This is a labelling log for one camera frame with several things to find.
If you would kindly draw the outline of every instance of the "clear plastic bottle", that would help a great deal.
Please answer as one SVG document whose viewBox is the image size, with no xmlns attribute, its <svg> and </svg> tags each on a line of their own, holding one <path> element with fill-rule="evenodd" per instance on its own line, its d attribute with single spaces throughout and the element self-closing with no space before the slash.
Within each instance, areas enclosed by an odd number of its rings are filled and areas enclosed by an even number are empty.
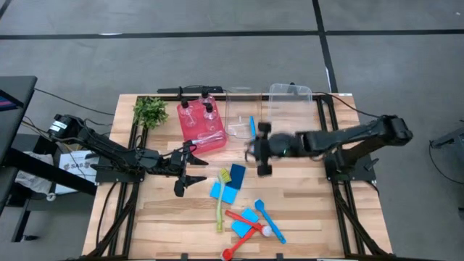
<svg viewBox="0 0 464 261">
<path fill-rule="evenodd" d="M 193 140 L 193 143 L 200 146 L 200 147 L 203 147 L 203 146 L 207 146 L 207 145 L 210 145 L 216 141 L 221 141 L 225 138 L 224 136 L 224 132 L 222 130 L 219 130 L 219 131 L 210 131 L 210 132 L 207 132 L 207 133 L 200 133 L 198 135 L 198 139 L 197 140 Z"/>
<path fill-rule="evenodd" d="M 182 121 L 184 121 L 187 127 L 195 126 L 196 118 L 192 115 L 194 107 L 189 105 L 187 99 L 182 99 L 181 106 L 182 108 L 179 110 L 179 112 L 182 117 Z"/>
<path fill-rule="evenodd" d="M 206 103 L 214 104 L 215 103 L 215 98 L 208 93 L 208 90 L 206 88 L 202 89 L 202 95 L 198 98 L 198 100 L 202 104 L 206 104 Z"/>
<path fill-rule="evenodd" d="M 215 131 L 216 130 L 215 125 L 216 125 L 217 118 L 218 118 L 218 112 L 214 110 L 213 106 L 210 103 L 204 104 L 203 117 L 206 121 L 206 128 L 209 131 Z"/>
</svg>

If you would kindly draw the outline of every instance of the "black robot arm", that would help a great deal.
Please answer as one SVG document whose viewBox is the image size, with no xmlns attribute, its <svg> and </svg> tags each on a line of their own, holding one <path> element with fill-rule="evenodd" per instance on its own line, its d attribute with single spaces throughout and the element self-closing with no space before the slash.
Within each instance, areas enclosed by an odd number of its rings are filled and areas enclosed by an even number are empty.
<svg viewBox="0 0 464 261">
<path fill-rule="evenodd" d="M 191 141 L 185 142 L 182 148 L 174 150 L 170 153 L 170 157 L 166 157 L 167 155 L 161 155 L 156 150 L 125 148 L 87 127 L 86 121 L 79 117 L 56 115 L 54 119 L 47 131 L 51 139 L 65 144 L 80 144 L 111 162 L 111 165 L 92 165 L 95 170 L 111 170 L 126 175 L 147 173 L 175 176 L 178 177 L 174 188 L 176 196 L 183 196 L 185 188 L 206 179 L 186 175 L 187 163 L 208 165 L 192 154 L 191 147 L 195 145 Z"/>
<path fill-rule="evenodd" d="M 403 146 L 413 138 L 403 119 L 387 115 L 363 125 L 332 132 L 277 133 L 268 137 L 270 123 L 258 123 L 258 131 L 256 139 L 249 143 L 245 157 L 250 154 L 255 158 L 259 176 L 272 174 L 272 166 L 268 164 L 272 157 L 316 158 L 331 155 L 337 157 L 337 170 L 348 170 L 359 158 L 383 146 Z M 351 149 L 341 149 L 341 145 L 358 141 L 361 142 Z"/>
</svg>

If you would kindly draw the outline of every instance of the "blue block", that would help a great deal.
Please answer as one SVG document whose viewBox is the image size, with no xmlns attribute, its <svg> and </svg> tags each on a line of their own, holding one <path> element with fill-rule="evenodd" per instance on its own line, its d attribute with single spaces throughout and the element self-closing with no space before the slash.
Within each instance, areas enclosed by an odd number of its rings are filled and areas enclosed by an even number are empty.
<svg viewBox="0 0 464 261">
<path fill-rule="evenodd" d="M 219 192 L 220 192 L 220 183 L 215 182 L 215 184 L 211 188 L 210 196 L 217 199 L 219 197 Z M 235 198 L 237 197 L 237 191 L 234 188 L 224 186 L 224 192 L 223 192 L 223 201 L 225 203 L 233 204 L 235 201 Z"/>
<path fill-rule="evenodd" d="M 246 218 L 247 220 L 250 220 L 251 222 L 253 223 L 256 223 L 258 222 L 258 220 L 260 219 L 254 212 L 253 210 L 247 208 L 245 209 L 242 213 L 241 213 L 241 216 L 243 218 Z M 233 223 L 232 223 L 232 229 L 237 233 L 237 235 L 239 235 L 241 238 L 244 237 L 248 231 L 252 228 L 250 225 L 246 224 L 246 223 L 243 223 L 241 221 L 237 221 L 235 220 Z"/>
<path fill-rule="evenodd" d="M 225 186 L 240 190 L 241 184 L 244 181 L 245 170 L 247 169 L 244 166 L 232 164 L 231 171 L 229 172 L 231 174 L 232 181 L 227 182 Z"/>
</svg>

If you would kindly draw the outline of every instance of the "red toy tool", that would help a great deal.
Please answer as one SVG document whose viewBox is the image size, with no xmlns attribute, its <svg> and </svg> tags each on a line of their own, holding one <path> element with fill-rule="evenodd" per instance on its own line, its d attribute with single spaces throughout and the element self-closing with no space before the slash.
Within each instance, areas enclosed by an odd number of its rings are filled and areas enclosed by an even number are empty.
<svg viewBox="0 0 464 261">
<path fill-rule="evenodd" d="M 225 249 L 223 251 L 223 254 L 220 256 L 221 260 L 222 261 L 229 261 L 229 260 L 232 260 L 233 258 L 233 253 L 243 244 L 245 243 L 246 240 L 250 239 L 254 232 L 256 232 L 256 228 L 252 228 L 248 231 L 248 233 L 245 234 L 244 237 L 242 237 L 239 242 L 237 242 L 237 244 L 235 244 L 235 246 L 233 246 L 232 248 L 230 249 Z"/>
<path fill-rule="evenodd" d="M 226 210 L 225 211 L 225 214 L 231 218 L 233 218 L 234 220 L 238 220 L 238 221 L 241 221 L 243 223 L 246 223 L 248 225 L 250 225 L 251 227 L 255 228 L 256 230 L 258 230 L 263 236 L 270 236 L 273 232 L 272 228 L 270 228 L 270 226 L 268 225 L 261 225 L 259 223 L 253 223 L 251 222 L 250 220 L 247 220 L 246 218 L 243 218 L 242 216 L 230 211 L 230 210 Z"/>
</svg>

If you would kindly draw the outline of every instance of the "artificial plant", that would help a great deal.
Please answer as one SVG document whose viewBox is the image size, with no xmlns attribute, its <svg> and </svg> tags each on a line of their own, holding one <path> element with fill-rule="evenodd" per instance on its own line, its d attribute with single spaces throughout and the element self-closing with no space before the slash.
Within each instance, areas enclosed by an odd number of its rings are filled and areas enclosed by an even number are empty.
<svg viewBox="0 0 464 261">
<path fill-rule="evenodd" d="M 144 128 L 154 129 L 166 122 L 167 102 L 158 97 L 144 97 L 137 100 L 134 111 L 134 121 L 138 121 Z"/>
</svg>

